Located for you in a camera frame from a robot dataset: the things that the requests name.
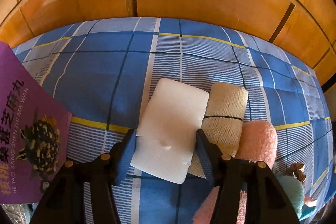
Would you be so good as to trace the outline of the white sponge block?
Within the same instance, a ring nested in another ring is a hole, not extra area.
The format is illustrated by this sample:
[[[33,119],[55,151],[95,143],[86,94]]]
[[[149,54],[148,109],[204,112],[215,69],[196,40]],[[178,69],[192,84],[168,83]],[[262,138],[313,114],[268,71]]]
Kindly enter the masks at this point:
[[[209,94],[170,79],[160,79],[136,129],[131,166],[182,184],[193,158]]]

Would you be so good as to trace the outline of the teal plush toy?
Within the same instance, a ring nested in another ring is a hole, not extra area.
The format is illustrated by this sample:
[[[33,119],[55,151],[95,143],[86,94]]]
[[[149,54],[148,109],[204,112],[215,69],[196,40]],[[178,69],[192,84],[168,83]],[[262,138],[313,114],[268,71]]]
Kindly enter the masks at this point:
[[[307,219],[317,211],[317,200],[310,198],[305,193],[303,184],[298,179],[283,175],[281,172],[275,175],[300,221]]]

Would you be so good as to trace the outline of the pink rolled towel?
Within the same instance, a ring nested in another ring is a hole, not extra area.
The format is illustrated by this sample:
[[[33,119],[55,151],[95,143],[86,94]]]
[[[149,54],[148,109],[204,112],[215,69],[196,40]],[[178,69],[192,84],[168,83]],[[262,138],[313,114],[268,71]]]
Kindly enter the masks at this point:
[[[251,121],[243,124],[236,159],[252,162],[264,161],[273,168],[277,152],[277,133],[266,121]],[[193,217],[193,223],[209,223],[214,211],[219,187],[212,189]]]

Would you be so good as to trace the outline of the beige folded cloth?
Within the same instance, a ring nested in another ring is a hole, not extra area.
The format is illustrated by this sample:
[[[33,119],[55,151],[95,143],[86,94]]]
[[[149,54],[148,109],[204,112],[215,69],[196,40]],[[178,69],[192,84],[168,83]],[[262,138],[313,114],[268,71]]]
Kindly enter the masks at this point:
[[[234,157],[239,148],[248,91],[228,83],[211,87],[201,129],[222,153]]]

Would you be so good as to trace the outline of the brown satin scrunchie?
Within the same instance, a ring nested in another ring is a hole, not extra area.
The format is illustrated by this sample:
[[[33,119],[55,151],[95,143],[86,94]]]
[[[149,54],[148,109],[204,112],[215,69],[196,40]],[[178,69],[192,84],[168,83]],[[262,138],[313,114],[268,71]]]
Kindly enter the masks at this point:
[[[306,174],[304,174],[305,165],[300,162],[294,162],[288,168],[288,175],[299,180],[300,183],[304,184],[306,180]]]

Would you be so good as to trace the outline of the purple cardboard box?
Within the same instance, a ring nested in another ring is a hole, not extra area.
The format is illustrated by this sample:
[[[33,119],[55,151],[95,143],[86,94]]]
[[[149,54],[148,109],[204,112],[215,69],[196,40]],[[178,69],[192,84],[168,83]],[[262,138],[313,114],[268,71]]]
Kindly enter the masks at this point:
[[[1,43],[1,203],[41,200],[65,163],[71,113]]]

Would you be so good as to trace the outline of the blue plaid bed sheet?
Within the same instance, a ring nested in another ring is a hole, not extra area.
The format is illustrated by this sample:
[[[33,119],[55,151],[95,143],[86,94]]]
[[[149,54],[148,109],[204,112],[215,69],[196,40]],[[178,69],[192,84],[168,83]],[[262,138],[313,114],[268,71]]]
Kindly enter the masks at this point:
[[[73,115],[67,156],[87,162],[138,125],[162,78],[210,91],[230,83],[248,91],[243,120],[277,130],[274,168],[304,165],[305,192],[318,208],[331,186],[333,131],[321,85],[308,65],[255,36],[182,19],[121,18],[74,23],[35,36],[14,54]]]

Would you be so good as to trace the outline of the silver embossed tissue box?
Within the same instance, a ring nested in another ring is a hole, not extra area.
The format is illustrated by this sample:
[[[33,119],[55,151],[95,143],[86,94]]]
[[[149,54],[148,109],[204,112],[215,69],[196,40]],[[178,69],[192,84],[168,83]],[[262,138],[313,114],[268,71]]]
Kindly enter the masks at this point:
[[[31,221],[31,210],[28,204],[1,205],[12,223],[29,224]]]

